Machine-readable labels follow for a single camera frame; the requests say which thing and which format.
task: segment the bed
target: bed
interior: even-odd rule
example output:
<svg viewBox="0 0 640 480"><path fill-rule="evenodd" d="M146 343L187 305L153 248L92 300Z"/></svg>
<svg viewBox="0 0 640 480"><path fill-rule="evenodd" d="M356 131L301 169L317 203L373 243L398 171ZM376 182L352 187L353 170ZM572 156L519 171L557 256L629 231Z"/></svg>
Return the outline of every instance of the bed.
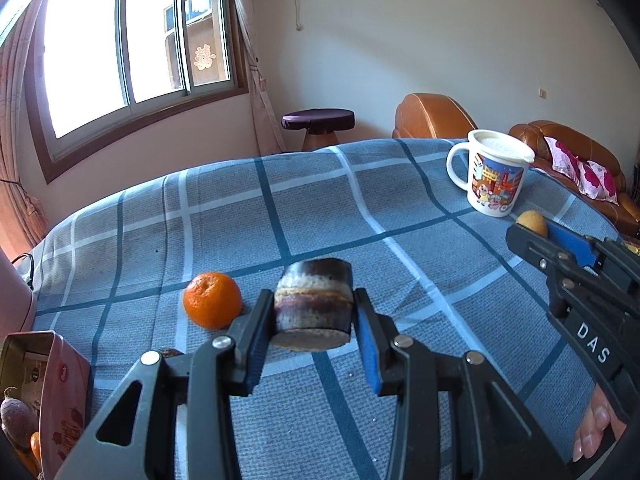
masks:
<svg viewBox="0 0 640 480"><path fill-rule="evenodd" d="M214 334L189 322L181 291L226 272L251 309L290 262L352 263L378 312L438 352L484 352L568 460L593 390L546 320L539 271L446 175L454 142L366 140L313 153L220 162L124 190L70 216L34 250L34 330L54 329L94 370L96 412L145 351L194 351ZM454 168L466 172L457 157ZM529 171L514 214L537 209L583 234L618 238L603 216ZM442 477L450 464L441 397ZM370 392L356 341L321 353L270 348L260 385L232 401L245 479L384 478L395 399ZM185 478L184 410L177 477Z"/></svg>

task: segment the dried fruit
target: dried fruit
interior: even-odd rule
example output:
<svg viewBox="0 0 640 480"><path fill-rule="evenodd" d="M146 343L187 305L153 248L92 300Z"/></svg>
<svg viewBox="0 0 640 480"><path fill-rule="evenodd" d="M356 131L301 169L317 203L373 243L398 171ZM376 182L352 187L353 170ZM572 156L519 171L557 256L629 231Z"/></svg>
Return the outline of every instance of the dried fruit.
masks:
<svg viewBox="0 0 640 480"><path fill-rule="evenodd" d="M184 352L180 352L179 350L176 350L175 348L162 348L161 350L157 351L162 357L164 357L165 359L167 359L168 357L176 357L178 355L184 355Z"/></svg>
<svg viewBox="0 0 640 480"><path fill-rule="evenodd" d="M10 396L9 387L4 391L4 400L0 406L0 418L4 424L4 432L20 448L31 449L31 435L38 431L38 417L21 400Z"/></svg>

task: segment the stool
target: stool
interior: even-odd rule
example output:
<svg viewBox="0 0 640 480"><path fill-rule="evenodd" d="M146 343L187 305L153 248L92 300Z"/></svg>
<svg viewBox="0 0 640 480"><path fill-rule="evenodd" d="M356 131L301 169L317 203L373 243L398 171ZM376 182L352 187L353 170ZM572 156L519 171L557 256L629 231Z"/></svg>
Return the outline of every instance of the stool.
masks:
<svg viewBox="0 0 640 480"><path fill-rule="evenodd" d="M282 127L285 130L303 130L306 128L303 152L312 152L327 146L339 144L335 132L351 130L356 118L350 110L340 108L313 108L285 115Z"/></svg>

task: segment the orange armchair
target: orange armchair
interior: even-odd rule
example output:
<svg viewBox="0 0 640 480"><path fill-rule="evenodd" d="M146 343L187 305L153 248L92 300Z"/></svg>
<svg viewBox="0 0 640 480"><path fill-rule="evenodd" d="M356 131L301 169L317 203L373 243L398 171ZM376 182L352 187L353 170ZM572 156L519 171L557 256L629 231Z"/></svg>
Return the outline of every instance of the orange armchair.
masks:
<svg viewBox="0 0 640 480"><path fill-rule="evenodd" d="M603 145L576 130L552 121L533 121L516 124L509 134L527 144L536 154L533 166L541 168L567 188L575 191L585 202L603 213L622 234L638 238L640 231L640 208L626 193L626 178L616 157ZM562 142L574 155L582 160L593 160L607 168L614 177L618 192L618 204L592 200L578 192L577 186L563 174L552 169L552 158L545 137Z"/></svg>
<svg viewBox="0 0 640 480"><path fill-rule="evenodd" d="M409 94L396 110L393 138L464 139L478 127L465 109L440 94Z"/></svg>

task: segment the orange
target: orange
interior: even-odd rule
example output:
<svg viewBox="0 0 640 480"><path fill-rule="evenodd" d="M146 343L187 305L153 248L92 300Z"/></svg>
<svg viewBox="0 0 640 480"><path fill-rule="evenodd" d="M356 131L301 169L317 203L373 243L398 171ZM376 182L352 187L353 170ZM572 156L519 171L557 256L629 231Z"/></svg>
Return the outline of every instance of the orange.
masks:
<svg viewBox="0 0 640 480"><path fill-rule="evenodd" d="M196 276L184 290L182 304L198 326L218 330L230 324L242 309L242 294L236 282L220 272Z"/></svg>
<svg viewBox="0 0 640 480"><path fill-rule="evenodd" d="M31 451L38 461L38 465L42 468L42 458L40 456L40 432L36 431L31 435Z"/></svg>

